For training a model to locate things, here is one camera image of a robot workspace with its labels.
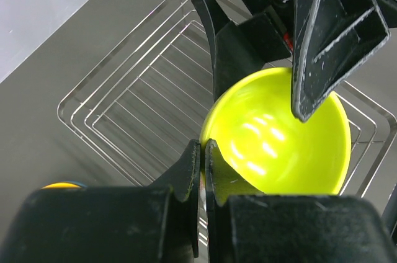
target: wire basket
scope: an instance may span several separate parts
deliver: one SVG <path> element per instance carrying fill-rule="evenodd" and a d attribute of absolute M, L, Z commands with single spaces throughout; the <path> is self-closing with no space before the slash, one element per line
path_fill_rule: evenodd
<path fill-rule="evenodd" d="M 250 15 L 217 0 L 242 22 Z M 290 66 L 290 60 L 269 66 Z M 395 117 L 348 82 L 337 88 L 352 156 L 341 193 L 363 197 L 397 132 Z M 59 119 L 133 185 L 148 185 L 198 138 L 213 104 L 207 38 L 190 0 L 164 0 L 66 95 Z M 200 241 L 207 244 L 205 213 Z"/>

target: yellow bowl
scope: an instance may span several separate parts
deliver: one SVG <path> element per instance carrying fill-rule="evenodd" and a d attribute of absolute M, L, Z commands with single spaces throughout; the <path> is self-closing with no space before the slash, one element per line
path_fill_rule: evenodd
<path fill-rule="evenodd" d="M 228 164 L 267 194 L 337 194 L 350 161 L 350 128 L 332 92 L 306 122 L 291 112 L 291 69 L 258 71 L 236 83 L 205 119 Z"/>
<path fill-rule="evenodd" d="M 71 182 L 57 182 L 55 184 L 49 184 L 43 187 L 43 189 L 77 189 L 81 188 L 80 185 L 73 184 Z"/>

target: gray table surface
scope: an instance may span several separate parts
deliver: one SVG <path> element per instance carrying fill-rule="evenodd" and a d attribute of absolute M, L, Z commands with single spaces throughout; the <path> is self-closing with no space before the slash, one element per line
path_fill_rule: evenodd
<path fill-rule="evenodd" d="M 60 100 L 162 0 L 90 0 L 0 84 L 0 241 L 33 190 L 72 179 L 127 180 L 62 125 Z M 397 33 L 350 82 L 397 114 Z M 397 182 L 394 144 L 367 197 L 379 211 Z"/>

